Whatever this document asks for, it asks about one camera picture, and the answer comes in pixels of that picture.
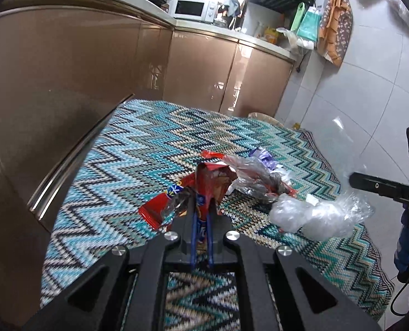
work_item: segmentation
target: chevron pattern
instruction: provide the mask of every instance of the chevron pattern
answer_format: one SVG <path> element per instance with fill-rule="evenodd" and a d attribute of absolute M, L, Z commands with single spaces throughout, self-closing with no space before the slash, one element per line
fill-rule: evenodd
<path fill-rule="evenodd" d="M 43 267 L 42 305 L 114 245 L 137 247 L 155 236 L 138 207 L 191 173 L 202 160 L 201 150 L 247 156 L 258 146 L 293 171 L 300 197 L 311 193 L 334 200 L 339 193 L 339 181 L 305 130 L 164 101 L 121 105 L 88 153 L 58 214 Z M 300 233 L 280 233 L 268 222 L 270 207 L 238 192 L 221 203 L 241 233 L 268 247 L 290 245 L 379 319 L 394 287 L 365 227 L 356 225 L 348 239 L 313 242 Z M 191 274 L 171 274 L 165 329 L 239 329 L 234 275 L 210 273 L 203 263 Z"/>

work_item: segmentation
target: microwave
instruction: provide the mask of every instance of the microwave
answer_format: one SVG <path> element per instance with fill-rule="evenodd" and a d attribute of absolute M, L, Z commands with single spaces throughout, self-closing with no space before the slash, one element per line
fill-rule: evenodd
<path fill-rule="evenodd" d="M 169 15 L 174 18 L 213 23 L 218 13 L 217 0 L 170 0 Z"/>

